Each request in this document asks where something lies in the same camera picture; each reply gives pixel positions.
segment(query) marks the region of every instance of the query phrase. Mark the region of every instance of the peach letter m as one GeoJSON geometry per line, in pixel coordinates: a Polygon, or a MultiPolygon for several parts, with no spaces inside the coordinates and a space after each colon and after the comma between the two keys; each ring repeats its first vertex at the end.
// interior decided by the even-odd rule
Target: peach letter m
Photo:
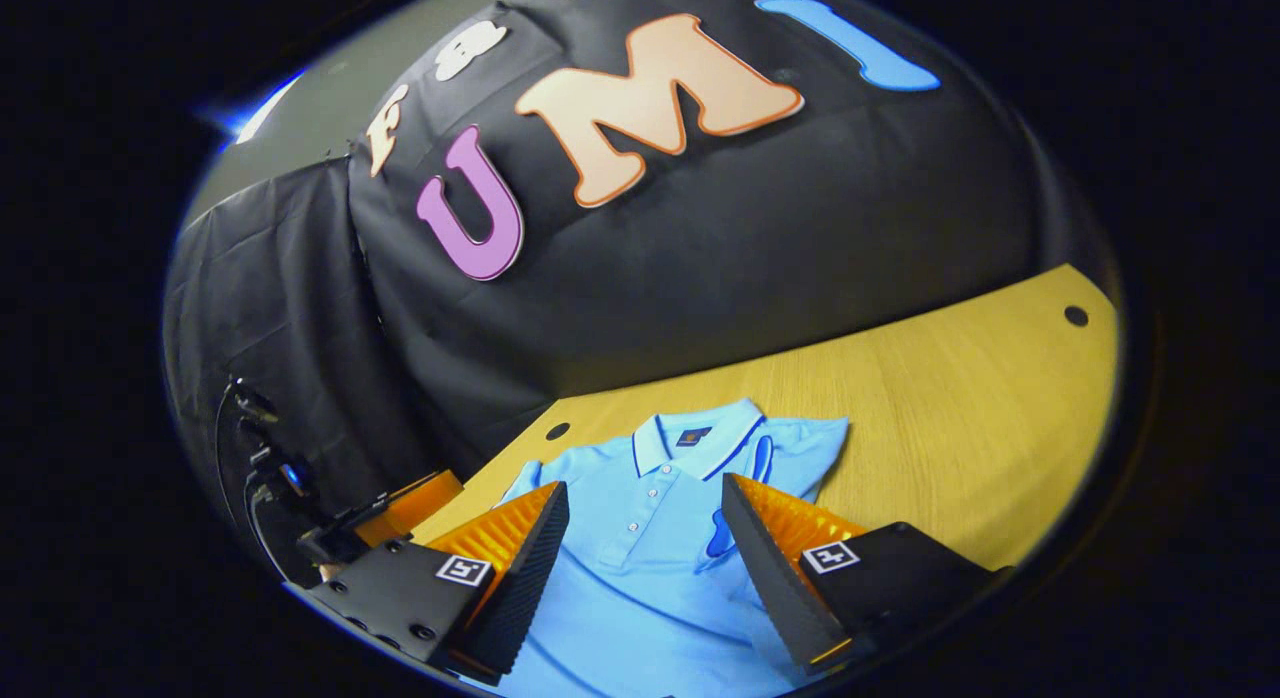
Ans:
{"type": "Polygon", "coordinates": [[[604,205],[644,177],[644,159],[613,150],[600,126],[668,155],[685,151],[677,85],[698,101],[698,127],[710,136],[745,133],[804,108],[799,91],[755,73],[700,23],[687,13],[646,23],[627,36],[630,76],[562,68],[516,101],[517,114],[547,120],[577,168],[579,205],[604,205]]]}

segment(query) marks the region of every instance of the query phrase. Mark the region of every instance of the cable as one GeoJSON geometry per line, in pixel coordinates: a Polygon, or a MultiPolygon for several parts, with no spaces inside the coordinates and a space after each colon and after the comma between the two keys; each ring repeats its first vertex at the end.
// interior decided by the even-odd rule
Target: cable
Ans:
{"type": "Polygon", "coordinates": [[[248,514],[250,528],[253,529],[253,539],[256,539],[257,544],[262,547],[262,552],[266,553],[266,557],[269,557],[271,565],[275,566],[275,572],[280,574],[280,578],[283,578],[285,583],[291,583],[289,576],[284,574],[284,569],[282,569],[280,564],[275,561],[275,556],[271,555],[271,548],[266,544],[266,540],[262,538],[262,529],[257,524],[257,503],[259,503],[256,499],[257,497],[255,496],[255,499],[252,501],[250,498],[250,491],[252,488],[253,488],[253,482],[251,476],[251,479],[244,480],[244,512],[248,514]]]}
{"type": "Polygon", "coordinates": [[[223,505],[227,506],[227,514],[232,516],[232,525],[239,530],[239,521],[236,520],[236,511],[232,510],[232,501],[227,497],[227,478],[223,475],[223,409],[227,407],[227,398],[232,394],[232,388],[236,386],[236,380],[228,380],[227,388],[223,389],[223,400],[218,401],[218,411],[214,412],[214,470],[218,473],[218,488],[223,492],[223,505]]]}

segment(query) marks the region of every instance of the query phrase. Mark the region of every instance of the polo shirt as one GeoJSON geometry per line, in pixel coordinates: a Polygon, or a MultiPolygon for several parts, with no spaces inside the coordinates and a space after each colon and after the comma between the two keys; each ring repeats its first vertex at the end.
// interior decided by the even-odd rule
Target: polo shirt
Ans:
{"type": "Polygon", "coordinates": [[[812,502],[847,429],[765,419],[742,400],[525,465],[503,502],[563,480],[570,523],[512,671],[488,689],[763,698],[806,683],[718,515],[721,474],[812,502]]]}

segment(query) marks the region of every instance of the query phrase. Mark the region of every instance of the letter u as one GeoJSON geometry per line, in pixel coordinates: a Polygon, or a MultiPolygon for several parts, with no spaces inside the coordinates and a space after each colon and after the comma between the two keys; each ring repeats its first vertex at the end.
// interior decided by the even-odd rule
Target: letter u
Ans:
{"type": "Polygon", "coordinates": [[[417,216],[431,227],[444,252],[462,273],[476,280],[493,280],[516,263],[525,241],[520,205],[480,150],[479,127],[468,127],[453,141],[444,165],[462,170],[467,183],[480,195],[493,220],[493,232],[484,241],[467,234],[444,200],[444,181],[439,175],[433,177],[417,197],[417,216]]]}

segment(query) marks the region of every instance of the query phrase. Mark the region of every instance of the wooden table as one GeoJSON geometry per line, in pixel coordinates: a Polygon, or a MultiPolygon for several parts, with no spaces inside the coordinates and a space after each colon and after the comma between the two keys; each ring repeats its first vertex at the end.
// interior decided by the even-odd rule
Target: wooden table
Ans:
{"type": "Polygon", "coordinates": [[[905,520],[974,562],[1021,561],[1089,469],[1110,415],[1111,302],[1060,266],[872,330],[740,364],[562,398],[413,530],[426,543],[493,507],[526,461],[632,433],[657,412],[750,398],[765,416],[849,416],[818,505],[867,528],[905,520]],[[1088,324],[1070,323],[1068,306],[1088,324]],[[547,433],[567,423],[549,441],[547,433]]]}

